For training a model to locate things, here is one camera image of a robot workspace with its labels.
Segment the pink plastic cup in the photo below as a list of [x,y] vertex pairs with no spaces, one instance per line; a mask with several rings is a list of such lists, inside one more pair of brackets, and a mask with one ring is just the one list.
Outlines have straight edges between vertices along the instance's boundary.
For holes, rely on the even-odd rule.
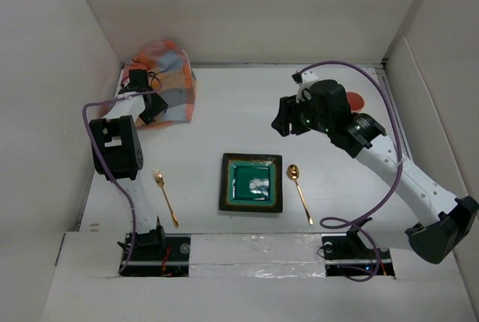
[[364,98],[360,94],[352,91],[347,92],[347,101],[351,111],[355,113],[360,113],[365,105]]

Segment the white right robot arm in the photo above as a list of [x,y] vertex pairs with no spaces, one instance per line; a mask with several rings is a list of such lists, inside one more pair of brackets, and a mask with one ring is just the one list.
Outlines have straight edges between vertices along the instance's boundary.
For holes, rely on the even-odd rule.
[[324,133],[335,147],[379,176],[418,218],[405,234],[423,260],[441,263],[469,234],[478,203],[471,196],[455,196],[420,170],[378,121],[352,111],[344,87],[335,80],[310,82],[296,95],[282,97],[272,128],[283,137],[310,130]]

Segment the square green black plate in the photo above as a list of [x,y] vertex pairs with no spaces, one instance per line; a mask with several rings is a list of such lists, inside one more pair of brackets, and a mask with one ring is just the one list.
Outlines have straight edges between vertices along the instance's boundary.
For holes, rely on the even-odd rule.
[[282,213],[282,162],[276,154],[223,154],[219,210]]

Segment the checkered orange blue cloth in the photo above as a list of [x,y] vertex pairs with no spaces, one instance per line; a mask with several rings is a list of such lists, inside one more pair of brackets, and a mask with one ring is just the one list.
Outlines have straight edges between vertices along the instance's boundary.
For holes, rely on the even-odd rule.
[[120,81],[122,86],[130,82],[129,72],[137,69],[147,71],[150,87],[168,104],[167,110],[153,118],[150,124],[138,119],[135,122],[137,128],[160,128],[192,120],[196,78],[183,49],[173,40],[153,40],[147,43],[123,68]]

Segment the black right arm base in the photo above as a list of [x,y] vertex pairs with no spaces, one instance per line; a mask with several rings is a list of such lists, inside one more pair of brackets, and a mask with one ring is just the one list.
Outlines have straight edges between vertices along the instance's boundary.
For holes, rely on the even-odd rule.
[[395,276],[391,253],[379,250],[380,262],[372,249],[368,249],[358,236],[348,237],[346,233],[322,234],[317,255],[325,261],[328,277],[342,276],[359,280],[373,276]]

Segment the gold spoon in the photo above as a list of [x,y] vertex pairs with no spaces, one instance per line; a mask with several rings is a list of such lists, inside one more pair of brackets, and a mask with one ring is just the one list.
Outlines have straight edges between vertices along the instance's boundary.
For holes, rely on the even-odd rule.
[[308,224],[312,226],[314,224],[314,220],[311,217],[310,211],[305,201],[305,197],[302,193],[302,189],[299,185],[299,168],[297,165],[289,165],[287,167],[287,177],[295,183],[296,190],[299,194],[300,200],[302,202],[303,209],[305,211],[306,218],[308,220]]

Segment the gold fork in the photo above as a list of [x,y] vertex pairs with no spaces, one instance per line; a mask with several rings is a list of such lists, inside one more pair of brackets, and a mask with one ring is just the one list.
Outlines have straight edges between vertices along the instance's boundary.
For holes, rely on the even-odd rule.
[[162,194],[163,194],[165,202],[167,204],[167,207],[168,207],[169,213],[171,215],[171,219],[172,219],[172,222],[174,224],[174,227],[179,228],[178,218],[177,218],[177,216],[176,216],[176,214],[175,214],[175,212],[174,212],[174,210],[171,206],[171,202],[169,201],[167,193],[165,191],[164,177],[162,176],[162,174],[160,173],[159,170],[153,171],[153,177],[154,177],[154,180],[156,181],[156,185],[162,190]]

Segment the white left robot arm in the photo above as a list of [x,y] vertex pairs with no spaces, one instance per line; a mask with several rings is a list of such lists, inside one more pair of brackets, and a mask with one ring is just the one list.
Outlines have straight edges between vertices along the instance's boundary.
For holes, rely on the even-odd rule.
[[147,261],[161,258],[167,250],[164,228],[146,202],[137,202],[134,193],[120,184],[133,182],[144,166],[144,155],[135,122],[145,112],[158,115],[167,104],[154,90],[122,89],[116,98],[87,103],[82,118],[90,139],[94,168],[111,182],[129,205],[132,228],[119,246],[125,261]]

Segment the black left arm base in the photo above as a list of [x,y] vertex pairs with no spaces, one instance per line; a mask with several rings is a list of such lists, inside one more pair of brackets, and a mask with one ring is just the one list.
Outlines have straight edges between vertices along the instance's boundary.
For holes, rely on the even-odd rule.
[[162,247],[135,249],[129,262],[124,267],[129,250],[128,236],[121,247],[122,258],[119,274],[124,277],[188,277],[191,236],[188,234],[167,234]]

